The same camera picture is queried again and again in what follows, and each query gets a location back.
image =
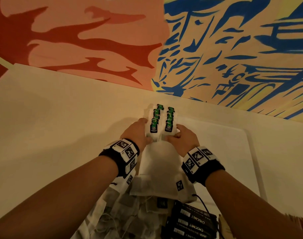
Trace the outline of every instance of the black cable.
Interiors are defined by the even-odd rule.
[[[197,197],[200,199],[201,203],[203,204],[203,206],[205,207],[206,211],[208,212],[208,214],[209,214],[209,216],[210,216],[210,219],[211,219],[211,221],[212,221],[212,224],[215,226],[215,228],[216,228],[217,231],[219,232],[219,234],[220,234],[220,236],[222,237],[222,239],[224,239],[224,237],[223,237],[221,231],[218,229],[218,227],[217,227],[217,225],[216,225],[216,223],[215,223],[215,220],[212,218],[211,214],[209,213],[209,210],[207,209],[205,203],[202,201],[202,199],[201,199],[197,194],[192,194],[192,196],[197,196]]]

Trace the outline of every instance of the person's right hand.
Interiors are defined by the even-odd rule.
[[[180,132],[174,136],[166,136],[165,140],[175,147],[181,157],[184,157],[191,149],[199,147],[200,144],[197,135],[184,125],[177,124],[177,128]]]

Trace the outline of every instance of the hand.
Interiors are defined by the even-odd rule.
[[[191,149],[199,147],[200,144],[197,135],[184,125],[177,124],[177,128],[180,132],[174,136],[166,136],[165,140],[175,147],[181,157],[184,157]]]
[[[147,123],[146,118],[140,118],[138,121],[130,125],[121,135],[120,139],[128,138],[137,144],[139,147],[140,154],[144,151],[146,145],[152,143],[152,138],[146,137],[145,135],[145,124]]]

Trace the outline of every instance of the barcode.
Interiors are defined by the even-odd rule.
[[[181,224],[184,224],[185,226],[188,226],[188,222],[187,221],[184,221],[182,219],[178,219],[178,222],[181,223]]]
[[[184,215],[190,217],[190,213],[189,213],[188,211],[185,211],[185,210],[181,209],[181,210],[180,210],[180,213],[182,213],[182,214],[184,214]]]
[[[182,236],[185,234],[184,231],[181,231],[181,230],[179,230],[179,229],[177,229],[177,228],[174,228],[173,231],[176,232],[176,233],[179,233],[179,234],[182,235]]]

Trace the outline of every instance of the wall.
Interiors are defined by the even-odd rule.
[[[0,63],[303,122],[303,0],[0,0]]]

